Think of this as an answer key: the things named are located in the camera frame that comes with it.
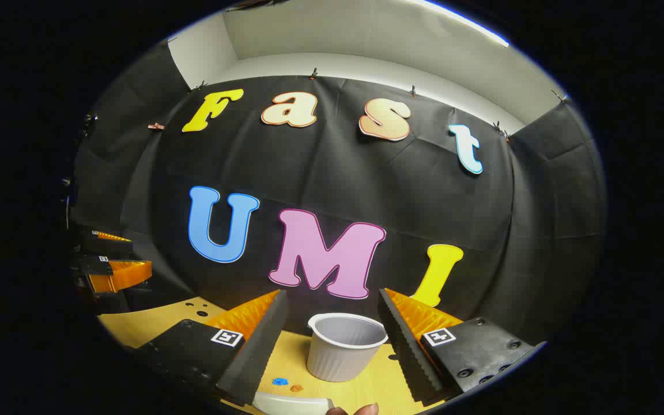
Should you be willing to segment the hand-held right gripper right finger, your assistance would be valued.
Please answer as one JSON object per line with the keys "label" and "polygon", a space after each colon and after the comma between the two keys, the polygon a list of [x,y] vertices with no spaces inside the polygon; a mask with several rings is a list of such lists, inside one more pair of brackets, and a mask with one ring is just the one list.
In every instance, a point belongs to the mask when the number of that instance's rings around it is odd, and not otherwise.
{"label": "hand-held right gripper right finger", "polygon": [[490,319],[459,320],[419,300],[381,289],[378,313],[416,402],[474,395],[526,363],[533,346]]}

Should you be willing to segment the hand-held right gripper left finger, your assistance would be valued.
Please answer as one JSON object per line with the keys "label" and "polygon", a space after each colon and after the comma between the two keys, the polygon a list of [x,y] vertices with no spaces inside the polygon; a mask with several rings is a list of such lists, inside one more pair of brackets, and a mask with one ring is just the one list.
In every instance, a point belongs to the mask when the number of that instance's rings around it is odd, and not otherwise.
{"label": "hand-held right gripper left finger", "polygon": [[206,321],[180,320],[135,356],[198,398],[250,405],[288,309],[286,291],[275,290]]}

